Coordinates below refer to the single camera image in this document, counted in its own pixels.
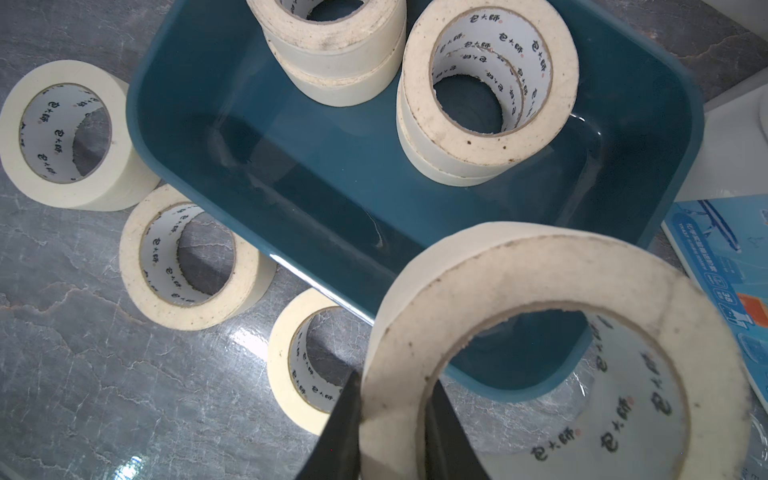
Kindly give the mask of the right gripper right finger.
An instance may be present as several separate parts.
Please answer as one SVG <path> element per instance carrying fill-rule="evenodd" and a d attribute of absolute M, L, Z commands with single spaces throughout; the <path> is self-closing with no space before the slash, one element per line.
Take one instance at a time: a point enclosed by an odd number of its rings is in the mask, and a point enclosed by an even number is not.
<path fill-rule="evenodd" d="M 424 464 L 427 479 L 489 479 L 439 381 L 425 407 Z"/>

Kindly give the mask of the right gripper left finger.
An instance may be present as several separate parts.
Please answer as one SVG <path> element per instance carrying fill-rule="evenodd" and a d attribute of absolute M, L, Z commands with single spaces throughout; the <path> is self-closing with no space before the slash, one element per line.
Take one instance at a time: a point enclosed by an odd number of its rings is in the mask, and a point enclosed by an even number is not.
<path fill-rule="evenodd" d="M 296 480 L 357 480 L 360 475 L 361 378 L 353 371 Z"/>

